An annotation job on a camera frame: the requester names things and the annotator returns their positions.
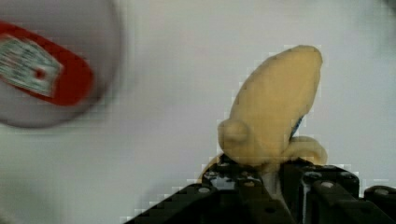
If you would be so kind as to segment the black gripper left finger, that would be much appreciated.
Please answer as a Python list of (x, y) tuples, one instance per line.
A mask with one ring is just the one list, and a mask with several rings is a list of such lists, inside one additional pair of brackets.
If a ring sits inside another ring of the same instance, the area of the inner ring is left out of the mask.
[(199, 183), (166, 197), (124, 224), (296, 224), (253, 168), (226, 156)]

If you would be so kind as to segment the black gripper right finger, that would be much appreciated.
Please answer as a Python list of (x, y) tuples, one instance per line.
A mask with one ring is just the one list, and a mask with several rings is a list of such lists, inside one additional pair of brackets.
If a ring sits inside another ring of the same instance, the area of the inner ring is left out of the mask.
[(297, 224), (395, 224), (395, 189), (360, 193), (359, 178), (334, 165), (298, 159), (279, 171), (282, 194)]

